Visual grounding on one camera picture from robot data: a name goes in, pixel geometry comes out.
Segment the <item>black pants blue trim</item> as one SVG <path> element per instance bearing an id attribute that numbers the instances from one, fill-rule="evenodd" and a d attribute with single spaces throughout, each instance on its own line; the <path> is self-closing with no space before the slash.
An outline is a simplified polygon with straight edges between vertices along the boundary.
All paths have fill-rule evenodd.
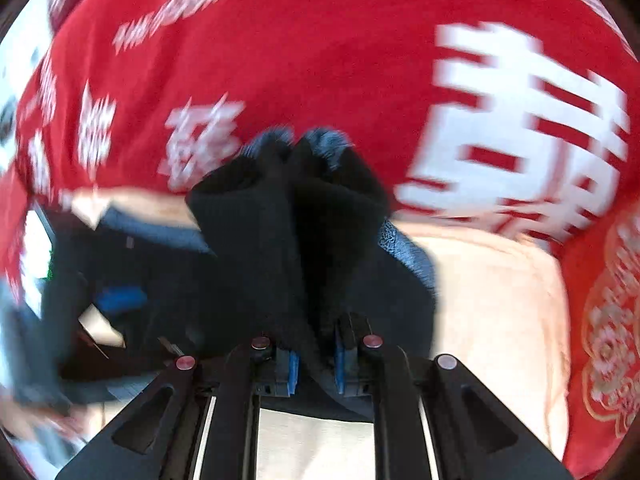
<path id="1" fill-rule="evenodd" d="M 60 370 L 70 358 L 78 318 L 101 290 L 141 287 L 148 301 L 140 310 L 100 312 L 136 356 L 152 356 L 175 346 L 202 358 L 225 356 L 238 344 L 266 335 L 279 339 L 300 359 L 299 392 L 268 408 L 320 415 L 348 422 L 372 418 L 366 402 L 340 396 L 335 387 L 336 328 L 359 314 L 372 333 L 387 339 L 365 314 L 339 314 L 329 329 L 329 364 L 318 352 L 307 324 L 296 239 L 288 211 L 291 184 L 344 186 L 381 200 L 390 222 L 386 193 L 344 134 L 314 129 L 299 139 L 290 130 L 270 129 L 208 174 L 186 196 L 203 242 L 186 228 L 160 232 L 109 226 L 93 231 L 71 214 L 53 219 L 51 275 L 42 295 L 44 355 Z"/>

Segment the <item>red blanket white characters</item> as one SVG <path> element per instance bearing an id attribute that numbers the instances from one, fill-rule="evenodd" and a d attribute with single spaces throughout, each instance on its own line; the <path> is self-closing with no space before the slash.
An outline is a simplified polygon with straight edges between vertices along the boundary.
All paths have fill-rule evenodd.
<path id="1" fill-rule="evenodd" d="M 346 133 L 398 216 L 559 249 L 639 189 L 639 61 L 603 0 L 49 0 L 1 271 L 30 202 L 183 196 L 258 133 Z"/>

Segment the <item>red embroidered pillow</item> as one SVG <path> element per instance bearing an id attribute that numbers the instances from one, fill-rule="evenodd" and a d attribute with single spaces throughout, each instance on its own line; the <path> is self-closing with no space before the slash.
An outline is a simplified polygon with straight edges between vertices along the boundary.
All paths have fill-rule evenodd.
<path id="1" fill-rule="evenodd" d="M 570 432 L 563 464 L 593 478 L 639 414 L 639 200 L 613 208 L 564 248 L 570 309 Z"/>

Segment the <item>peach cushion cover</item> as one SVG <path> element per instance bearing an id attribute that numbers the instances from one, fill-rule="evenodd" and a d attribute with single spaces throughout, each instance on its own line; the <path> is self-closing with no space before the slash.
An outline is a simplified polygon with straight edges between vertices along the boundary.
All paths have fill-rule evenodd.
<path id="1" fill-rule="evenodd" d="M 77 192 L 73 212 L 90 229 L 122 232 L 178 226 L 203 242 L 178 198 L 124 188 Z M 365 314 L 387 342 L 462 363 L 535 436 L 542 458 L 507 479 L 572 477 L 559 462 L 568 436 L 568 314 L 555 260 L 534 243 L 472 228 L 383 222 L 381 200 L 344 186 L 291 184 L 288 211 L 302 264 L 298 305 L 318 352 L 331 350 L 338 315 Z M 329 364 L 329 355 L 322 358 Z M 268 408 L 259 479 L 373 479 L 372 430 L 363 422 L 285 415 Z"/>

